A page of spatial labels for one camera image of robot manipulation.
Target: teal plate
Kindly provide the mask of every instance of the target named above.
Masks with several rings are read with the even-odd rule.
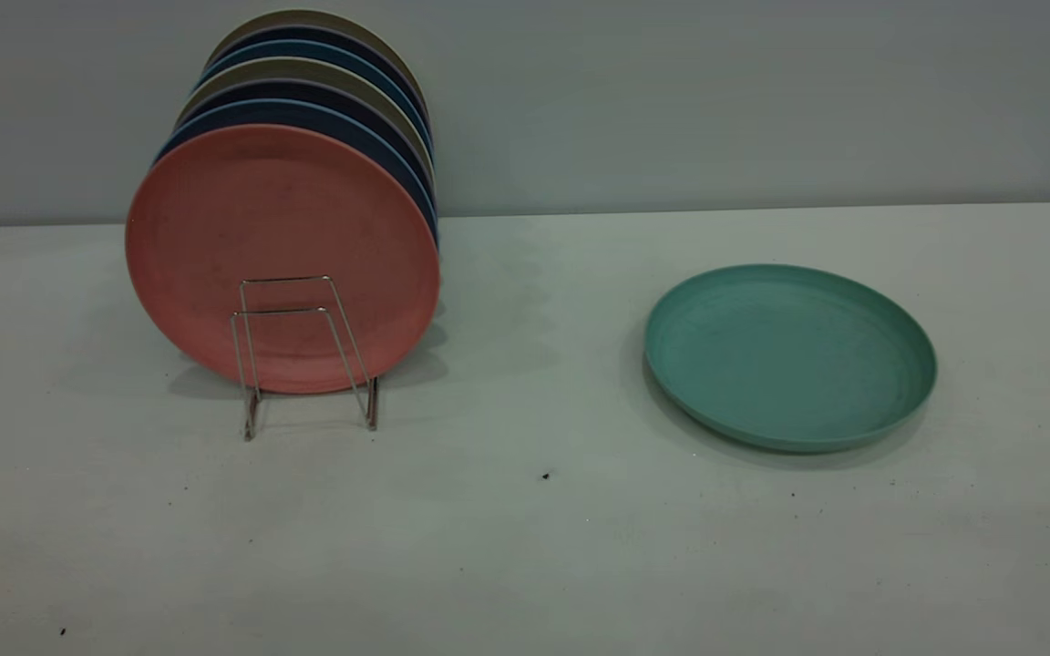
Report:
[[[681,282],[651,312],[646,360],[700,423],[788,452],[887,436],[938,373],[929,338],[899,304],[799,266],[734,266]]]

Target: table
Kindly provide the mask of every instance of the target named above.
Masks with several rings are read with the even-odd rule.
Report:
[[[350,395],[272,397],[247,444],[237,385],[143,314],[122,227],[0,228],[0,653],[1050,653],[1050,204],[441,235],[378,431]],[[755,261],[905,306],[924,414],[796,457],[676,410],[647,312]]]

